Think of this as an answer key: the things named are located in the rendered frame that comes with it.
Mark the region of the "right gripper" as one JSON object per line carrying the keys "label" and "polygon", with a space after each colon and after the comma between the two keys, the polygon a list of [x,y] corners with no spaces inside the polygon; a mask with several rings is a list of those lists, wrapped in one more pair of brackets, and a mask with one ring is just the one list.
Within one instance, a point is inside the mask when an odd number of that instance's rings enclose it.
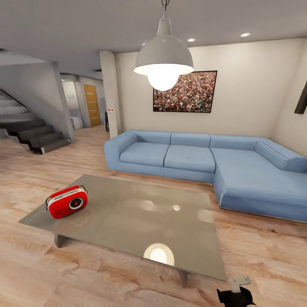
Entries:
{"label": "right gripper", "polygon": [[252,296],[249,290],[243,287],[240,287],[240,290],[240,293],[234,293],[231,290],[220,292],[220,290],[217,289],[220,303],[224,303],[225,307],[237,307],[238,301],[241,298],[244,298],[248,301],[252,301]]}

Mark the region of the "radio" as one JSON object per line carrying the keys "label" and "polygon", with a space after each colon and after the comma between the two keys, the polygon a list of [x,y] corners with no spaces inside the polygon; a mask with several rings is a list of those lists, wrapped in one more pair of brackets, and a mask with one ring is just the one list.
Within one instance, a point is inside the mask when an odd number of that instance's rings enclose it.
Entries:
{"label": "radio", "polygon": [[[74,186],[68,189],[63,189],[59,192],[52,194],[49,198],[56,197],[59,194],[78,188],[79,186]],[[49,210],[51,216],[54,219],[63,218],[88,204],[87,191],[83,189],[76,189],[74,191],[68,192],[61,196],[51,199],[48,203],[46,202],[46,209]]]}

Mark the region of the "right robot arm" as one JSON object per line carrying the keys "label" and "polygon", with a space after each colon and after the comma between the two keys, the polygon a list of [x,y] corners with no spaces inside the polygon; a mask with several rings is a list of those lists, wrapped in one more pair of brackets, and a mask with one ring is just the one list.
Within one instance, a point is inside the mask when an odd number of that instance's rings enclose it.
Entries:
{"label": "right robot arm", "polygon": [[220,303],[224,303],[225,307],[259,307],[252,302],[252,296],[249,290],[240,287],[242,285],[251,284],[248,276],[239,276],[229,278],[231,290],[220,292],[217,289]]}

